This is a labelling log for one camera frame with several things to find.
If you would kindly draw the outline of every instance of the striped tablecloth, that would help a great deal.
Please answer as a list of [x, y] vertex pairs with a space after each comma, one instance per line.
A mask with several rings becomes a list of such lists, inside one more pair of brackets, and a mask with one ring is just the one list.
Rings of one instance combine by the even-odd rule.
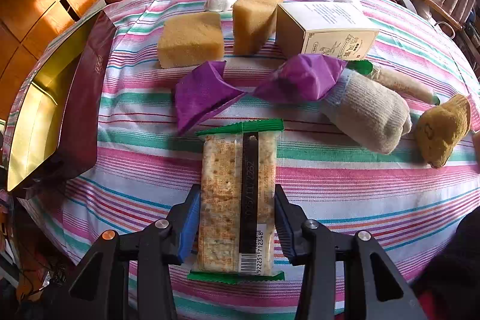
[[[329, 1], [329, 0], [287, 0]], [[478, 95], [479, 83], [455, 44], [419, 16], [387, 0], [360, 0], [380, 29], [368, 59], [432, 86], [442, 102]], [[74, 262], [105, 230], [138, 231], [165, 217], [200, 182], [202, 141], [177, 138], [170, 89], [192, 68], [161, 70], [157, 42], [170, 16], [202, 11], [205, 0], [125, 0], [105, 12], [117, 27], [106, 69], [98, 124], [98, 161], [67, 184], [66, 197], [44, 194], [26, 203], [37, 224]], [[221, 13], [225, 79], [251, 88], [283, 57], [274, 38], [257, 55], [232, 55], [232, 15]], [[429, 105], [407, 101], [415, 123]], [[277, 182], [309, 218], [333, 230], [367, 229], [411, 280], [446, 244], [459, 220], [479, 204], [479, 175], [471, 137], [445, 167], [422, 162], [411, 134], [391, 155], [355, 144], [320, 115], [317, 104], [273, 105], [246, 97], [194, 130], [282, 117]], [[302, 267], [292, 267], [275, 241], [275, 266], [284, 282], [227, 286], [187, 281], [188, 266], [171, 267], [175, 302], [189, 319], [292, 319]], [[130, 300], [136, 302], [136, 265]], [[343, 270], [337, 270], [337, 310], [343, 307]]]

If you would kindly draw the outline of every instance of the white box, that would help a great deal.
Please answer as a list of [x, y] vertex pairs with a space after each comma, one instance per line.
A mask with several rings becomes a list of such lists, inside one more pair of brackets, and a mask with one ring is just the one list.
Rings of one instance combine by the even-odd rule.
[[318, 53], [362, 60], [379, 30], [350, 3], [284, 2], [277, 9], [275, 43], [290, 58]]

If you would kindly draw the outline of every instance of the barcode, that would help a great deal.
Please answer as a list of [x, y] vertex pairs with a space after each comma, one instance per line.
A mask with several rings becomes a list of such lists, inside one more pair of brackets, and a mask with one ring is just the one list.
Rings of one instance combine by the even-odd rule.
[[240, 272], [256, 274], [257, 272], [257, 254], [240, 253]]

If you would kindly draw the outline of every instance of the gray knit glove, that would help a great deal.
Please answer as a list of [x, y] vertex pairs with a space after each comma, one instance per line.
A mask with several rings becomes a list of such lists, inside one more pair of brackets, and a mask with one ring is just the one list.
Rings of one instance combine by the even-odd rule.
[[389, 154], [412, 127], [409, 107], [400, 95], [347, 68], [320, 101], [320, 110], [373, 152]]

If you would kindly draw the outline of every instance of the yellow sponge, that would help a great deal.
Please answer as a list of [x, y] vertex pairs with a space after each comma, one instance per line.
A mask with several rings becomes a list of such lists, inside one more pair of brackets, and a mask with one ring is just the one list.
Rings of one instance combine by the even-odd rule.
[[470, 103], [461, 94], [420, 116], [415, 139], [421, 155], [433, 168], [443, 167], [455, 145], [469, 133], [470, 117]]
[[233, 4], [233, 52], [253, 55], [275, 31], [277, 5], [283, 0], [237, 0]]
[[220, 14], [205, 11], [169, 18], [157, 50], [162, 68], [221, 59], [224, 49]]

